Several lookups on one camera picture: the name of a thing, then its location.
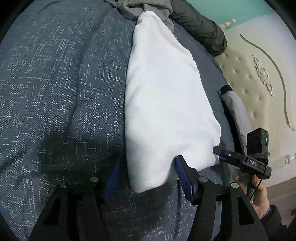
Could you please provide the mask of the person's right forearm black sleeve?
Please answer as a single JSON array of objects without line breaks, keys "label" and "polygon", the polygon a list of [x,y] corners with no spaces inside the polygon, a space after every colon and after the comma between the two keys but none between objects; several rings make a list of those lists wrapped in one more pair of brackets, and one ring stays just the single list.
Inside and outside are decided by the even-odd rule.
[{"label": "person's right forearm black sleeve", "polygon": [[285,240],[288,237],[288,227],[282,224],[275,205],[271,205],[260,220],[269,240]]}]

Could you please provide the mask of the person's right hand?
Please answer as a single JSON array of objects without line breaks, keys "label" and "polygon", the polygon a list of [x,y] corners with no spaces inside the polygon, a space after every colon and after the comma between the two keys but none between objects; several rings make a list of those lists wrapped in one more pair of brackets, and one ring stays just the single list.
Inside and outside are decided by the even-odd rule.
[{"label": "person's right hand", "polygon": [[[243,192],[246,194],[249,175],[247,173],[236,171],[236,175],[233,176],[233,179],[239,184]],[[252,206],[258,217],[261,219],[270,207],[270,203],[267,198],[267,187],[263,182],[260,182],[260,179],[256,175],[253,175],[252,177],[252,184],[254,186],[258,185],[258,188],[255,190],[253,196]]]}]

